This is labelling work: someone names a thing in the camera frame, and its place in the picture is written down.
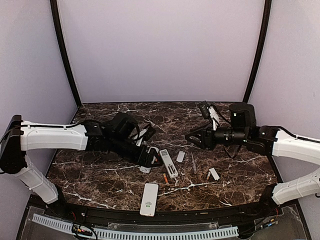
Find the white remote with battery compartment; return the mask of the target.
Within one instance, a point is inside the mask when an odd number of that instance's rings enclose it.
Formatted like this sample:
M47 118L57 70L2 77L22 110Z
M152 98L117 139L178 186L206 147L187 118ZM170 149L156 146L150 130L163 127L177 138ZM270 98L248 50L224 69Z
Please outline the white remote with battery compartment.
M157 154L159 153L159 149L157 147L151 146L148 150L148 153L155 151ZM151 167L140 166L139 170L144 174L149 174L151 172Z

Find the white remote with green buttons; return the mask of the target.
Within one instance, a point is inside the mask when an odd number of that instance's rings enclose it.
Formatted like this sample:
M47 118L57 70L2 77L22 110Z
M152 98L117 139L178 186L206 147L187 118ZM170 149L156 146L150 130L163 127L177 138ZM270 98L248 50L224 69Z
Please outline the white remote with green buttons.
M146 183L144 185L139 214L145 217L153 217L156 211L159 185Z

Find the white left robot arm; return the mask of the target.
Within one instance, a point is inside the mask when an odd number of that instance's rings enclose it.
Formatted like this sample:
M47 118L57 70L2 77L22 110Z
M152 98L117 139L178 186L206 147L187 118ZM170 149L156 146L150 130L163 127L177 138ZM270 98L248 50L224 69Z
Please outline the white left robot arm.
M155 134L151 125L140 129L129 114L118 112L111 120L84 120L75 124L44 124L14 115L0 140L0 172L17 177L36 193L60 218L67 218L70 206L63 194L35 167L27 151L70 149L89 152L113 152L136 165L154 168L163 165L157 150L138 141Z

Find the white battery cover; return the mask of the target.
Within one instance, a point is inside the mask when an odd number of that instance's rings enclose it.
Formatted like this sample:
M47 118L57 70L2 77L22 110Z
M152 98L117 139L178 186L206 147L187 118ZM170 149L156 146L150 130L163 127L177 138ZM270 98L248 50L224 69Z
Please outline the white battery cover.
M182 163L184 161L185 155L186 155L186 153L184 151L179 151L177 158L176 158L176 161L178 163Z
M218 175L216 169L213 167L213 168L210 168L209 169L209 172L211 173L212 177L214 178L215 181L218 181L220 179L220 176Z

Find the white remote with QR label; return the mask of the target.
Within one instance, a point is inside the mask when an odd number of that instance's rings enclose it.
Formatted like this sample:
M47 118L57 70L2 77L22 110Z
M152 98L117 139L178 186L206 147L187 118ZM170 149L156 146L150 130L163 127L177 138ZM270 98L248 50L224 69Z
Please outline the white remote with QR label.
M161 156L162 162L168 172L168 175L171 179L177 178L179 176L179 173L172 161L172 158L168 152L167 149L163 149L159 151L159 154Z

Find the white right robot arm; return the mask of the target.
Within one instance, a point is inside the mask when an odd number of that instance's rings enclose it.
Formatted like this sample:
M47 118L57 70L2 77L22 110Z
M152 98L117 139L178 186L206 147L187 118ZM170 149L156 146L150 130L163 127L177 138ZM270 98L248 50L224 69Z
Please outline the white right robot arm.
M203 127L186 134L185 139L203 150L213 150L217 145L244 146L259 155L320 165L319 139L296 135L280 126ZM317 168L289 181L268 185L255 205L255 213L266 217L275 206L319 192L320 170Z

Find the clear handled screwdriver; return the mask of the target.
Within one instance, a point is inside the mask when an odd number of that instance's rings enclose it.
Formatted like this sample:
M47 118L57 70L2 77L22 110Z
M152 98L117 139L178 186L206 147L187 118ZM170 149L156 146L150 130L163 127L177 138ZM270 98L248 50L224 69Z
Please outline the clear handled screwdriver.
M192 170L193 170L193 173L196 174L197 173L197 166L196 166L196 161L195 161L195 158L194 158L194 155L192 152L191 152L191 159L192 159Z

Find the orange battery of QR remote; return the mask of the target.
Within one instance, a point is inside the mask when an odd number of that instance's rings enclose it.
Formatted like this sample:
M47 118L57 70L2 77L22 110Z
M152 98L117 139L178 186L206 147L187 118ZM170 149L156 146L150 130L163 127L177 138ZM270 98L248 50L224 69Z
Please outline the orange battery of QR remote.
M169 181L168 181L167 176L166 176L166 174L165 174L165 173L163 173L163 177L164 177L165 183L166 183L166 184L168 184L168 183L169 183Z

